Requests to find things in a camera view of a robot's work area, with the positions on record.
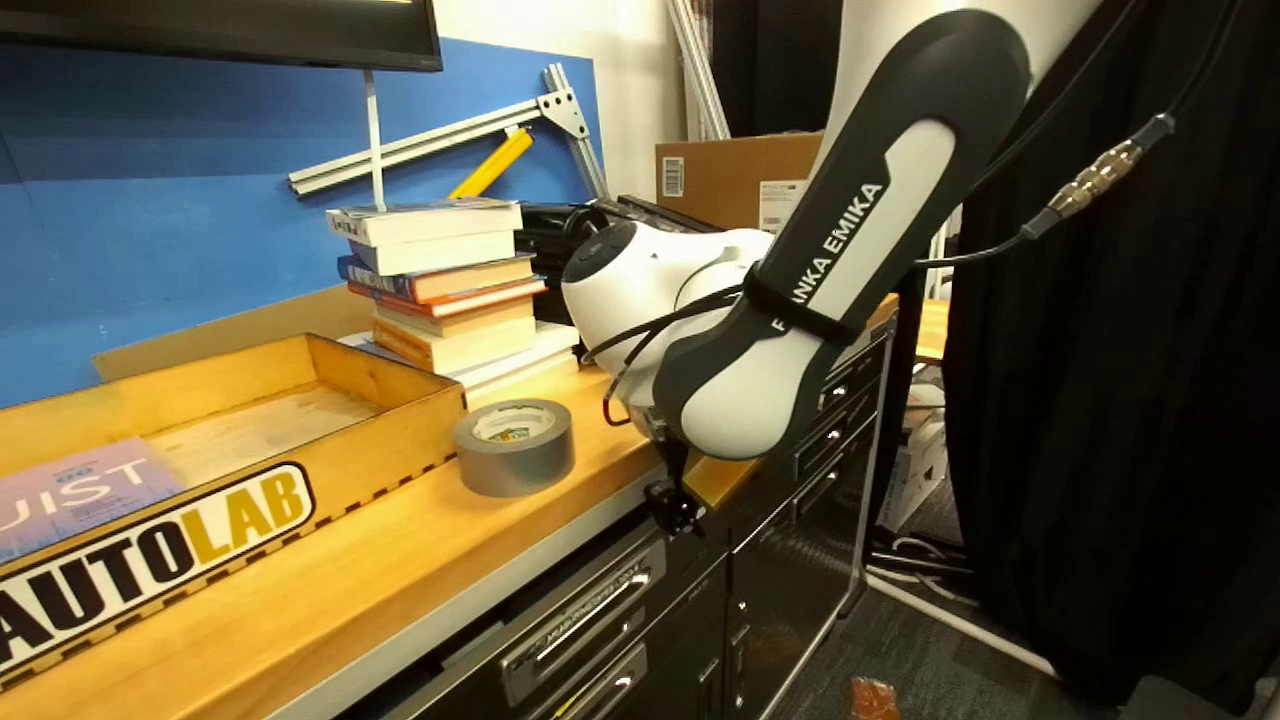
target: black curtain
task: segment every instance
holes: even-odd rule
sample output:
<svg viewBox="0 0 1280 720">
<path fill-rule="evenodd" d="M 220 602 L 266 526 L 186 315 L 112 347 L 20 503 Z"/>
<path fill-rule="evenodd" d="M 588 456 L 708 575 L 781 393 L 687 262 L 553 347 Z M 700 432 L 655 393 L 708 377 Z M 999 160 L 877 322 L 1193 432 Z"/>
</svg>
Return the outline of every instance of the black curtain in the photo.
<svg viewBox="0 0 1280 720">
<path fill-rule="evenodd" d="M 1006 236 L 1162 106 L 1221 6 L 1148 0 L 968 199 L 960 244 Z M 1166 675 L 1241 711 L 1280 647 L 1274 29 L 1274 0 L 1241 0 L 1203 93 L 1127 183 L 956 272 L 946 442 L 980 597 L 1092 699 Z"/>
</svg>

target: wooden workbench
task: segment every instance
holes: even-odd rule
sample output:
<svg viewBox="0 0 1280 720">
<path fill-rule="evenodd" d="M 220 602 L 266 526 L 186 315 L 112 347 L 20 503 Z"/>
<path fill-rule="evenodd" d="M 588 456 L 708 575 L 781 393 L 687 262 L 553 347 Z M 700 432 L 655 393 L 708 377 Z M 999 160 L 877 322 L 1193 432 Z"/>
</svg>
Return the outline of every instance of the wooden workbench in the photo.
<svg viewBox="0 0 1280 720">
<path fill-rule="evenodd" d="M 549 393 L 570 406 L 574 469 L 495 500 L 454 460 L 298 542 L 20 680 L 0 714 L 266 714 L 346 671 L 406 625 L 556 541 L 655 460 L 634 426 L 599 418 L 604 377 Z"/>
</svg>

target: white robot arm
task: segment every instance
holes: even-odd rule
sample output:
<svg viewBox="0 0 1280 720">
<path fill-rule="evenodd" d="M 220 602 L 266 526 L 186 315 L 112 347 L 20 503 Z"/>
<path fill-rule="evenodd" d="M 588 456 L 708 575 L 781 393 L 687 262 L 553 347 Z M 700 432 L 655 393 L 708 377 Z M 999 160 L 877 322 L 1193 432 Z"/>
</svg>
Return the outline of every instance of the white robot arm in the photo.
<svg viewBox="0 0 1280 720">
<path fill-rule="evenodd" d="M 588 347 L 743 284 L 733 309 L 599 350 L 633 418 L 726 460 L 804 426 L 830 361 L 985 175 L 1094 2 L 844 0 L 828 135 L 775 239 L 616 224 L 570 254 L 565 300 Z"/>
</svg>

